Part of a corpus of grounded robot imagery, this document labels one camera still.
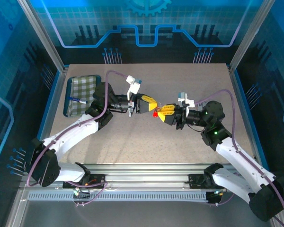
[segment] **table surface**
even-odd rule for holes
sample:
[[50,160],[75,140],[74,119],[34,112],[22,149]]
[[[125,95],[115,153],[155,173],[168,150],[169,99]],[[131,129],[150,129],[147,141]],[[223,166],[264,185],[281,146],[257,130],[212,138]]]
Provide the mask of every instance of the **table surface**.
[[[195,101],[233,87],[225,64],[85,64],[70,65],[53,122],[51,136],[75,122],[78,117],[63,115],[66,81],[70,77],[100,75],[105,81],[108,70],[116,70],[142,80],[139,93],[153,97],[162,105],[178,102],[178,92],[186,92]],[[109,77],[116,94],[126,94],[129,88],[124,78]],[[215,100],[222,103],[225,113],[224,126],[231,131],[232,109],[228,94]],[[252,155],[243,119],[236,101],[237,142]],[[188,127],[176,130],[152,114],[113,113],[107,126],[72,147],[60,161],[81,163],[228,163],[226,159],[206,146],[199,132]]]

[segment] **marker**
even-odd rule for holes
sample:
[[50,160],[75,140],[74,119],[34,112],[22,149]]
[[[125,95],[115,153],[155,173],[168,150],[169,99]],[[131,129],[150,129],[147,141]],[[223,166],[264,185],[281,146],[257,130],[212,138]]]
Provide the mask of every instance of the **marker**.
[[72,101],[75,101],[75,102],[78,102],[78,103],[82,103],[82,104],[87,104],[87,101],[83,101],[79,98],[73,98],[73,97],[68,97],[69,100],[72,100]]

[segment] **green checkered cloth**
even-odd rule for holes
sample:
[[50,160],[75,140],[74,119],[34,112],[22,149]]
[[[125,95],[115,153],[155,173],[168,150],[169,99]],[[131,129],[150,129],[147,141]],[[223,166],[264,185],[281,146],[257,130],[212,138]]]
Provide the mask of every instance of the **green checkered cloth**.
[[67,110],[68,116],[81,116],[94,100],[96,76],[81,76],[71,78],[71,97],[87,101],[87,104],[70,100]]

